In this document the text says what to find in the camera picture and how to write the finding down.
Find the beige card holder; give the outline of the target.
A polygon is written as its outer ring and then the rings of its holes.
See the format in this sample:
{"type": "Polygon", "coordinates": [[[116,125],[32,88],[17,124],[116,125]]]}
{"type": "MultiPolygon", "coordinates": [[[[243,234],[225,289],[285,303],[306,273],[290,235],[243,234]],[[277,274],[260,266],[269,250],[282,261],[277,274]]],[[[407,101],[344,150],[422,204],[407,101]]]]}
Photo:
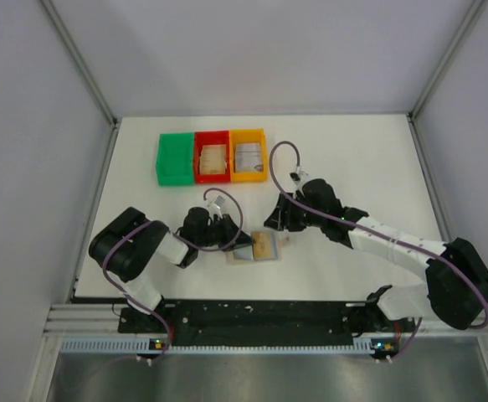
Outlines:
{"type": "Polygon", "coordinates": [[[279,261],[282,259],[282,250],[284,247],[286,247],[290,243],[290,237],[286,233],[282,232],[277,232],[272,229],[256,229],[251,231],[251,237],[252,233],[254,231],[268,231],[271,236],[271,242],[272,242],[272,251],[274,253],[274,256],[268,260],[254,260],[251,262],[239,262],[235,261],[232,258],[232,251],[230,251],[227,254],[226,261],[230,265],[250,265],[250,264],[257,264],[257,263],[266,263],[266,262],[275,262],[279,261]]]}

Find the yellow credit card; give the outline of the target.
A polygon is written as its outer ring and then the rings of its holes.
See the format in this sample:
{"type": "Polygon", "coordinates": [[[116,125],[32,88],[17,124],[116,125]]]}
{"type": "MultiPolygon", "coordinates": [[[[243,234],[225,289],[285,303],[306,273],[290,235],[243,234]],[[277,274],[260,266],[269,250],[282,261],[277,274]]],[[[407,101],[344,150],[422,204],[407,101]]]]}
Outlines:
{"type": "Polygon", "coordinates": [[[274,256],[271,236],[268,231],[254,231],[253,255],[255,260],[268,260],[274,256]]]}

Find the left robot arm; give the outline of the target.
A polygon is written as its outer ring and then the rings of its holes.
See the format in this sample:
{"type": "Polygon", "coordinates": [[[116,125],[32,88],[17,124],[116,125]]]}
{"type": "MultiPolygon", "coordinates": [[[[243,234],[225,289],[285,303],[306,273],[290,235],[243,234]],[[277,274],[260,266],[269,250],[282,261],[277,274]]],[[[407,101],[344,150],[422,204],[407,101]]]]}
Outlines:
{"type": "Polygon", "coordinates": [[[152,257],[184,269],[197,259],[201,249],[212,247],[227,252],[253,243],[229,214],[191,208],[173,234],[162,221],[150,221],[144,213],[130,207],[94,237],[88,254],[105,269],[129,304],[148,314],[162,301],[152,280],[152,269],[147,267],[152,257]]]}

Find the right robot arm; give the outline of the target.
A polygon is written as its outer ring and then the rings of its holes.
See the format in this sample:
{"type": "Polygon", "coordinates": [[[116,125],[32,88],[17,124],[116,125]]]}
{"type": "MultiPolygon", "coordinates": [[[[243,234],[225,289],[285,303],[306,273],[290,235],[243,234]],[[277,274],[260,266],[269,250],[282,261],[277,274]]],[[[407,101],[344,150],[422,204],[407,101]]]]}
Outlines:
{"type": "Polygon", "coordinates": [[[468,240],[413,236],[342,205],[321,178],[296,183],[294,193],[280,194],[265,227],[290,232],[316,227],[332,242],[381,257],[417,276],[421,282],[416,286],[386,285],[369,296],[388,320],[436,316],[459,330],[475,327],[479,315],[488,320],[488,269],[468,240]]]}

